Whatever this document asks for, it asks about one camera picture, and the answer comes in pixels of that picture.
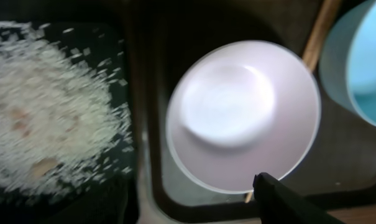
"blue bowl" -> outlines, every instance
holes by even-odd
[[[330,98],[376,126],[376,0],[358,5],[332,28],[319,72]]]

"white bowl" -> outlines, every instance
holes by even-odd
[[[320,120],[318,87],[300,58],[264,41],[226,45],[197,61],[167,111],[170,152],[185,175],[215,192],[252,191],[305,157]]]

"uncooked rice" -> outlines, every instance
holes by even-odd
[[[95,172],[97,160],[114,147],[115,135],[127,134],[128,104],[111,108],[106,79],[95,78],[86,62],[73,65],[55,44],[38,40],[30,23],[0,22],[4,28],[20,29],[25,39],[0,38],[0,187],[52,194],[58,197],[54,203],[72,191],[59,182],[74,188],[88,180],[103,182],[104,174]],[[32,165],[48,158],[59,165],[32,178]]]

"wooden chopstick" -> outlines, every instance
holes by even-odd
[[[342,0],[324,0],[322,3],[302,56],[304,63],[311,71],[315,70],[318,64],[324,40],[336,19],[341,3]],[[252,200],[252,194],[253,192],[247,193],[244,200],[245,203],[249,203]]]

